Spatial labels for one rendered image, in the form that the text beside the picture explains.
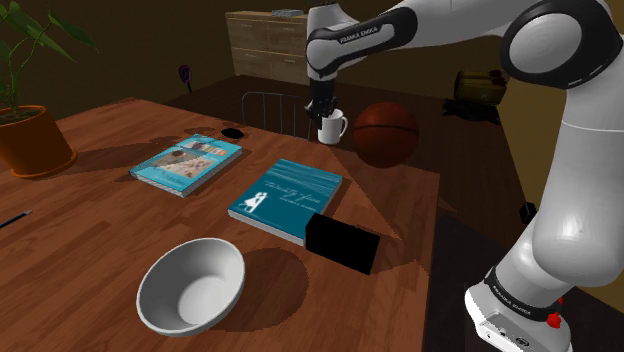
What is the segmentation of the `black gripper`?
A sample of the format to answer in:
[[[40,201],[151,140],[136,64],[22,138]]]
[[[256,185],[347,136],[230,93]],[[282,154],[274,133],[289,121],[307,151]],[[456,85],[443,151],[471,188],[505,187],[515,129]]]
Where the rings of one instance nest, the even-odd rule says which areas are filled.
[[[310,101],[304,109],[311,120],[321,120],[321,108],[319,105],[327,104],[324,111],[325,118],[329,118],[334,112],[338,104],[338,99],[334,95],[334,88],[334,79],[325,81],[310,79]]]

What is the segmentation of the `white mug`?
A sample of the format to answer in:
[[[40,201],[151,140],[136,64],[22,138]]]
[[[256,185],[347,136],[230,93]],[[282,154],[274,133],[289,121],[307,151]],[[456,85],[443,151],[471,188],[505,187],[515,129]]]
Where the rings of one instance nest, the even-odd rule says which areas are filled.
[[[317,132],[318,141],[326,145],[338,144],[348,125],[349,121],[343,111],[336,108],[328,117],[322,119],[321,127]]]

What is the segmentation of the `grey metal chair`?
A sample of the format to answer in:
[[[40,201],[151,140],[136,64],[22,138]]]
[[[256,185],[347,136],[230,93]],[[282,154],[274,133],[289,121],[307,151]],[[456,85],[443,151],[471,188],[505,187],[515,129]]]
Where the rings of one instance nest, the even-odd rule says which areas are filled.
[[[249,91],[241,97],[241,122],[244,126],[310,140],[312,123],[303,111],[301,96]]]

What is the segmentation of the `brown basketball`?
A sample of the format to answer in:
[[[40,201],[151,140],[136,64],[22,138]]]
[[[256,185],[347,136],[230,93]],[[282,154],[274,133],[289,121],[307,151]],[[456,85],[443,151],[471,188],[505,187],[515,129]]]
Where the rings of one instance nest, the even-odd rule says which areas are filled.
[[[368,106],[358,115],[352,129],[356,154],[377,168],[404,163],[416,151],[419,138],[416,115],[393,102]]]

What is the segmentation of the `wooden chest of drawers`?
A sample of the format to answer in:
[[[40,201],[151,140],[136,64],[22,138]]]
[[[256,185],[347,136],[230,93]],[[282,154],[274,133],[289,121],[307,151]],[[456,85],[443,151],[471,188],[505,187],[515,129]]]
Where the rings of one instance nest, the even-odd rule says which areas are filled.
[[[270,12],[225,13],[234,72],[277,81],[309,84],[305,45],[307,16]]]

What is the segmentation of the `teal book with white figures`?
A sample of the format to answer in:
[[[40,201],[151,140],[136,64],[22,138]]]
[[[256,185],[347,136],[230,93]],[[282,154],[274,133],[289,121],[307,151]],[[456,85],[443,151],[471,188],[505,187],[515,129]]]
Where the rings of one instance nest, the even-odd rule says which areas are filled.
[[[284,240],[303,246],[306,225],[322,214],[343,177],[281,159],[228,208],[228,215]]]

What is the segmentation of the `black box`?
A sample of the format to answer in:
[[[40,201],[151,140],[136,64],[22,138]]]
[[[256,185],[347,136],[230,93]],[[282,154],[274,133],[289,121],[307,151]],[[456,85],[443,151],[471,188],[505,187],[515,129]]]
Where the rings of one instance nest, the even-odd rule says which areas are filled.
[[[308,251],[370,275],[380,236],[333,218],[314,213],[305,227]]]

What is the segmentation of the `light blue picture book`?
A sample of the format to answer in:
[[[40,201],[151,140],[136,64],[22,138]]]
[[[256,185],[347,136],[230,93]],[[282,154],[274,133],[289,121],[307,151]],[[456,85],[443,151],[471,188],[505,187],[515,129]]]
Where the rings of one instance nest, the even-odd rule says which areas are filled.
[[[156,188],[185,198],[242,154],[242,147],[195,134],[129,170]]]

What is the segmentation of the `olive yellow bag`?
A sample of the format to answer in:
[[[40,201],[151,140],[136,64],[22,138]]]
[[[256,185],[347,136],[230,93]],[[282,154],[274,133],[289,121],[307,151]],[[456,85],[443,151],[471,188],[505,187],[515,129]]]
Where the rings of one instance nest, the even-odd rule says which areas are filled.
[[[446,99],[442,106],[443,115],[500,125],[497,106],[506,90],[507,82],[499,70],[460,71],[455,79],[453,98]]]

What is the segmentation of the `white bowl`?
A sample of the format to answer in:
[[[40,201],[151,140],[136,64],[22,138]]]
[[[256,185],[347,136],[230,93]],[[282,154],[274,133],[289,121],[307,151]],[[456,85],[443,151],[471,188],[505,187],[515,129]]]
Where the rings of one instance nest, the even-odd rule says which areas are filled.
[[[223,320],[239,300],[245,261],[230,242],[199,238],[162,255],[144,275],[136,295],[137,314],[164,336],[201,333]]]

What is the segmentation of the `brown wooden table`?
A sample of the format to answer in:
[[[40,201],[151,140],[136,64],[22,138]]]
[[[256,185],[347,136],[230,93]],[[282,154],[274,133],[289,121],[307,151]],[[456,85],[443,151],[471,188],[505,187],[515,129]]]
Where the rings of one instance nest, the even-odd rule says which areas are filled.
[[[440,178],[376,169],[349,151],[245,127],[242,155],[179,198],[129,170],[226,122],[144,100],[62,119],[79,151],[54,177],[14,178],[0,163],[0,352],[421,352]],[[363,275],[237,221],[228,207],[279,159],[343,177],[330,217],[381,237]],[[169,338],[136,310],[164,253],[218,237],[246,264],[243,293],[214,328]]]

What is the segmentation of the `green plant in orange pot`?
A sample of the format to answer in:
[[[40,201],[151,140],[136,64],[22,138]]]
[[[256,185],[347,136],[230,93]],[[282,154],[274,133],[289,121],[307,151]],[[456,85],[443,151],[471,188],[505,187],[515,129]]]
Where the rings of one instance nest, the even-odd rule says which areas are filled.
[[[0,74],[0,159],[11,174],[21,179],[40,179],[71,167],[78,153],[70,147],[47,107],[18,102],[21,73],[32,60],[37,47],[48,47],[69,58],[70,55],[47,35],[56,26],[73,40],[95,48],[89,34],[80,27],[46,11],[48,23],[41,25],[12,0],[0,3],[0,24],[6,23],[24,35],[14,46],[0,40],[0,62],[8,65],[8,79]]]

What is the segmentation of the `dark pen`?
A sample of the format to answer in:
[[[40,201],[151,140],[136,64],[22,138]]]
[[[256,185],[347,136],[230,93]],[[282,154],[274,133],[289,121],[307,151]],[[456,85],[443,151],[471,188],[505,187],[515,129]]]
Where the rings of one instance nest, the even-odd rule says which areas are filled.
[[[25,212],[22,212],[22,213],[20,213],[20,214],[18,214],[16,216],[6,220],[6,221],[0,223],[0,229],[4,228],[4,227],[6,227],[6,226],[8,226],[8,225],[10,225],[12,223],[15,223],[16,221],[18,221],[18,220],[28,216],[31,213],[32,213],[32,210],[27,210]]]

